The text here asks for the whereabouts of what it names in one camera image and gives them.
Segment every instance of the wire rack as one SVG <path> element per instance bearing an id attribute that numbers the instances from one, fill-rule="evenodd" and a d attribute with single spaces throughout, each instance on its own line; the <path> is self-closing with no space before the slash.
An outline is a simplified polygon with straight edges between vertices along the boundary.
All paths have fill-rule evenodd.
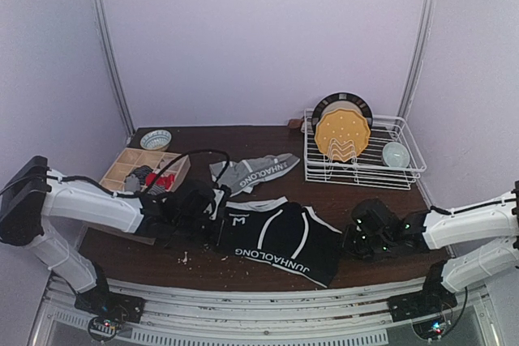
<path id="1" fill-rule="evenodd" d="M 347 162 L 333 160 L 336 148 L 331 142 L 327 155 L 321 154 L 314 140 L 311 127 L 313 110 L 305 110 L 305 178 L 308 182 L 329 182 L 352 186 L 373 186 L 394 190 L 410 190 L 427 166 L 422 153 L 411 134 L 407 122 L 401 117 L 375 115 L 371 127 L 371 137 L 367 148 L 355 155 L 354 147 L 342 144 L 351 158 Z M 390 168 L 382 161 L 382 149 L 389 142 L 403 144 L 410 153 L 407 168 Z"/>

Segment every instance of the white bowl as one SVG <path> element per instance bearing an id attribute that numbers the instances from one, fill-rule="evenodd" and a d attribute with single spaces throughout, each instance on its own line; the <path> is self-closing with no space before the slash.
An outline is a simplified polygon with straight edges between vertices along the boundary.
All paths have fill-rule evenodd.
<path id="1" fill-rule="evenodd" d="M 163 152 L 171 142 L 171 133 L 167 130 L 155 130 L 147 133 L 141 140 L 140 146 L 146 150 Z"/>
<path id="2" fill-rule="evenodd" d="M 382 161 L 391 168 L 407 168 L 411 156 L 400 142 L 390 142 L 382 149 Z"/>

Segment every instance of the red cloth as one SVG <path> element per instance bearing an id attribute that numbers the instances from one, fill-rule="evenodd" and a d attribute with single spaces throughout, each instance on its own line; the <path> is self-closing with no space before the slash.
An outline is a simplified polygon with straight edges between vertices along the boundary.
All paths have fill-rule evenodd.
<path id="1" fill-rule="evenodd" d="M 146 186 L 149 186 L 153 180 L 155 180 L 155 177 L 157 177 L 156 173 L 150 173 L 148 176 L 146 176 Z M 163 186 L 166 188 L 166 190 L 169 190 L 173 183 L 175 182 L 175 175 L 170 174 L 169 176 L 161 176 L 155 183 L 156 186 Z"/>

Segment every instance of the white wall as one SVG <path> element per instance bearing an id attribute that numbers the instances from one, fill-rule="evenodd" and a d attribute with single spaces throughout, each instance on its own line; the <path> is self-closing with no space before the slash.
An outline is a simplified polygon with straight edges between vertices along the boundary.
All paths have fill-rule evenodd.
<path id="1" fill-rule="evenodd" d="M 124 129 L 89 0 L 0 0 L 0 187 L 36 154 L 100 178 Z M 70 240 L 77 224 L 61 224 Z M 49 273 L 0 246 L 0 344 L 25 345 Z"/>
<path id="2" fill-rule="evenodd" d="M 519 0 L 438 0 L 410 126 L 435 205 L 458 207 L 519 179 Z M 464 245 L 466 251 L 473 246 Z M 519 339 L 519 271 L 488 284 L 508 346 Z"/>
<path id="3" fill-rule="evenodd" d="M 286 124 L 334 92 L 395 114 L 423 0 L 105 0 L 137 126 Z"/>

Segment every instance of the brown table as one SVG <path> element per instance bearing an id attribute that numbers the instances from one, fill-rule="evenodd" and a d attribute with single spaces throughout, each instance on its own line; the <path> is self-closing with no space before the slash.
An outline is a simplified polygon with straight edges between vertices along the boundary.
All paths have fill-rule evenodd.
<path id="1" fill-rule="evenodd" d="M 303 136 L 298 130 L 281 126 L 170 127 L 169 151 L 186 152 L 211 147 L 227 151 L 235 161 L 243 158 L 290 152 L 302 159 Z M 152 129 L 137 131 L 130 146 L 139 147 L 141 137 Z M 188 177 L 210 181 L 208 163 L 220 156 L 192 156 Z M 303 162 L 284 177 L 256 186 L 252 194 L 240 194 L 233 201 L 277 199 L 311 205 L 317 214 L 338 229 L 350 223 L 350 212 L 364 199 L 379 198 L 400 217 L 425 209 L 416 187 L 412 190 L 381 190 L 304 181 Z M 174 240 L 169 249 L 115 237 L 89 229 L 81 254 L 99 263 L 110 278 L 140 284 L 221 291 L 312 290 L 317 285 L 267 264 L 243 258 L 223 257 L 201 243 Z M 182 263 L 187 252 L 187 264 Z M 432 263 L 447 258 L 444 250 L 417 254 L 379 263 L 341 260 L 331 288 L 381 284 L 424 276 Z"/>

